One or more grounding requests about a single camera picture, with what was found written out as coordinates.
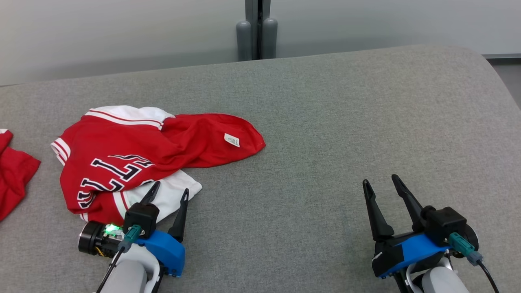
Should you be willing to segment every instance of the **clothing tag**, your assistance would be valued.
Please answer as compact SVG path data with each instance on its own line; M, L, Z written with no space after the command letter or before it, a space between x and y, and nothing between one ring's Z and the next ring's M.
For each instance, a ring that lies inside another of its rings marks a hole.
M235 136L231 136L227 133L225 133L225 140L233 145L235 145L236 147L240 148L241 146L239 145L239 139L236 138Z

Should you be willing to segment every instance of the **gray cushion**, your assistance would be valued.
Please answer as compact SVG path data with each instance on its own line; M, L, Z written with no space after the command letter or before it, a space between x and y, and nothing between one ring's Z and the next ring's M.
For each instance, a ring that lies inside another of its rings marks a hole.
M477 231L503 292L521 287L521 113L482 56L407 46L175 68L0 88L0 128L42 161L25 200L0 223L4 292L92 292L108 259L78 252L49 144L89 108L128 104L249 120L267 146L246 160L186 169L183 277L160 292L397 292L371 270L361 182L396 233L410 230L391 174L423 205L451 206ZM170 216L159 229L173 222ZM485 275L454 264L469 291Z

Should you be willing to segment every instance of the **teal connector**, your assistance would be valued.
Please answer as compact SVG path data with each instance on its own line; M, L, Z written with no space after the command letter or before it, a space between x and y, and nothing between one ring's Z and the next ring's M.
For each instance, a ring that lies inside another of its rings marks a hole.
M129 231L125 234L125 237L118 245L118 250L123 250L123 253L127 252L132 243L134 243L141 234L141 227L139 225L132 225Z
M483 261L481 253L475 251L474 246L456 232L450 234L449 245L459 253L463 254L467 258L468 262L473 266L477 266L478 261Z
M449 245L456 251L467 257L471 252L475 251L474 246L470 244L460 234L454 232L449 236Z

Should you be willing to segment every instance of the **red cloth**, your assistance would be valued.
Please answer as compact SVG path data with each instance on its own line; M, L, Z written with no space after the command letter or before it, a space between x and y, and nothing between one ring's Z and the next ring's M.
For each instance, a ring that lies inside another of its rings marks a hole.
M60 183L67 208L89 220L121 224L118 191L183 167L238 161L265 143L248 121L231 115L173 117L157 108L108 106L91 109L51 145L64 163Z
M12 138L10 131L0 129L0 221L26 196L26 185L40 165L30 155L8 147Z

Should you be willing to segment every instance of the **red jersey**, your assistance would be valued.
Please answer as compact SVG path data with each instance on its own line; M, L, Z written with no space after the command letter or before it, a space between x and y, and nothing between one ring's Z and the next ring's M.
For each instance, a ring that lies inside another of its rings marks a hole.
M154 108L89 110L51 143L64 165L60 183L67 208L86 220L121 225L126 210L162 179L152 203L158 221L179 208L182 191L201 185L183 167L238 161L265 146L246 120L226 114L172 115Z

